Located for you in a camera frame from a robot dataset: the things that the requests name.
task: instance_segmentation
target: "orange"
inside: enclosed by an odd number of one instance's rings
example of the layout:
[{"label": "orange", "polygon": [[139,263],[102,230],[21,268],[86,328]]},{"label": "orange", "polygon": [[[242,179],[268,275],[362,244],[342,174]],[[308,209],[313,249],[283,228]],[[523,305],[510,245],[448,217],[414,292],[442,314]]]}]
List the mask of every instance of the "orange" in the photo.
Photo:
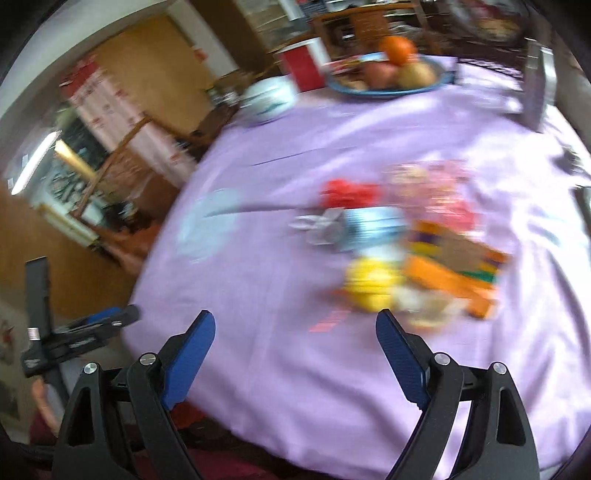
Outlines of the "orange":
[{"label": "orange", "polygon": [[417,54],[415,44],[405,37],[385,37],[379,43],[379,49],[387,56],[390,63],[404,65],[413,61]]}]

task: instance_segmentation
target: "white bowl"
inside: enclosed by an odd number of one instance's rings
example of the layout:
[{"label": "white bowl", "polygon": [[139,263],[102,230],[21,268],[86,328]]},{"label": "white bowl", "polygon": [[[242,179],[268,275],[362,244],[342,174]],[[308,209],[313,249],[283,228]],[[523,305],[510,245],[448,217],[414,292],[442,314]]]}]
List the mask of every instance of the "white bowl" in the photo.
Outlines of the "white bowl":
[{"label": "white bowl", "polygon": [[281,117],[297,103],[298,90],[288,77],[271,77],[251,85],[242,95],[241,109],[254,123]]}]

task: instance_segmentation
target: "metal screw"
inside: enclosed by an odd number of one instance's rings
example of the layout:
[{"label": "metal screw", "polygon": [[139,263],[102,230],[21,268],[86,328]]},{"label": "metal screw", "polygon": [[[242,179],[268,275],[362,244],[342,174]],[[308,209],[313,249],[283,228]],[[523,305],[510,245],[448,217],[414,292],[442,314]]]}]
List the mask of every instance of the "metal screw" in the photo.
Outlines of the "metal screw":
[{"label": "metal screw", "polygon": [[452,361],[452,359],[450,359],[445,353],[436,353],[435,354],[435,361],[439,365],[449,365],[449,363]]},{"label": "metal screw", "polygon": [[96,363],[90,362],[89,364],[86,364],[86,366],[84,367],[84,373],[93,374],[94,372],[96,372],[97,368],[99,368],[99,366]]},{"label": "metal screw", "polygon": [[507,367],[501,362],[496,362],[492,368],[500,375],[505,375],[507,373]]},{"label": "metal screw", "polygon": [[139,363],[142,365],[152,365],[156,361],[156,355],[153,353],[145,353],[139,358]]}]

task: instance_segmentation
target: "red container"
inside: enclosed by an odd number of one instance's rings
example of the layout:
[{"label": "red container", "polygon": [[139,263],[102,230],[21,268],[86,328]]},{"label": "red container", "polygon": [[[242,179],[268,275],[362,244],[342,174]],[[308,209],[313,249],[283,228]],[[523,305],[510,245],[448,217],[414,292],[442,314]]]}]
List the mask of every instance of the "red container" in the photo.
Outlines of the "red container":
[{"label": "red container", "polygon": [[277,56],[283,72],[291,75],[301,92],[324,87],[330,57],[321,39],[311,38],[290,45]]}]

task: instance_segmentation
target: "yellow toy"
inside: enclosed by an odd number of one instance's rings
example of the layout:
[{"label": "yellow toy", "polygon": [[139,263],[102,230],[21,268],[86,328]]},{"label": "yellow toy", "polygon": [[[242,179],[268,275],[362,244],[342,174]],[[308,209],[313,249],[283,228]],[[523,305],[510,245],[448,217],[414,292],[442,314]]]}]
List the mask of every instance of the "yellow toy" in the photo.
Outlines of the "yellow toy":
[{"label": "yellow toy", "polygon": [[392,306],[394,286],[401,280],[399,272],[389,263],[358,258],[347,268],[345,292],[355,306],[368,312],[380,312]]}]

